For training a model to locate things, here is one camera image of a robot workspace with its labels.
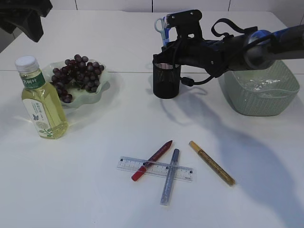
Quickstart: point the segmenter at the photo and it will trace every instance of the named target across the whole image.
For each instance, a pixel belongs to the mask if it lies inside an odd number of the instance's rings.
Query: green basket
[[[300,89],[295,76],[281,60],[265,70],[229,71],[224,77],[232,104],[243,115],[278,115]]]

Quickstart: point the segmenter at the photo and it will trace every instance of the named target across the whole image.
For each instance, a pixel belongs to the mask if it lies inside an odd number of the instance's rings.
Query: green label
[[[44,80],[42,73],[40,73],[36,77],[23,78],[22,82],[24,87],[27,89],[38,89],[39,87],[42,87],[46,81]]]

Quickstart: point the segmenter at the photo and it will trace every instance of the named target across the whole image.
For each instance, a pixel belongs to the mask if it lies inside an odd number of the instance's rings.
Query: black object
[[[0,0],[0,28],[12,33],[18,27],[38,42],[43,35],[40,17],[52,8],[50,0]]]
[[[174,98],[179,94],[181,66],[153,61],[153,93],[162,99]]]
[[[276,59],[304,58],[304,25],[271,33],[257,30],[257,27],[241,29],[229,19],[219,19],[211,31],[216,37],[224,38],[205,40],[201,34],[199,13],[196,9],[168,15],[167,27],[176,28],[177,39],[163,47],[161,53],[153,55],[155,63],[194,66],[204,68],[210,74],[201,82],[181,78],[187,86],[207,83],[229,70],[266,69]],[[214,27],[220,22],[242,35],[235,37],[227,32],[217,33]]]

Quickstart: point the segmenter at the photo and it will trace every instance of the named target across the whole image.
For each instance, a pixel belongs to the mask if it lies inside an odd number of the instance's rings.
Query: red marker
[[[167,150],[169,150],[170,146],[172,144],[172,140],[169,142],[166,142],[150,159],[149,161],[155,162],[157,161]],[[142,165],[138,171],[133,174],[131,177],[133,181],[137,181],[143,174],[147,171],[147,168],[149,168],[153,163],[146,163],[145,165]]]

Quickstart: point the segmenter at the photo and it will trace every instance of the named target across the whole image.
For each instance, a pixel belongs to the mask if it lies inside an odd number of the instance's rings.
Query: bottle cap
[[[32,73],[39,69],[39,64],[34,56],[22,56],[15,61],[19,73]]]

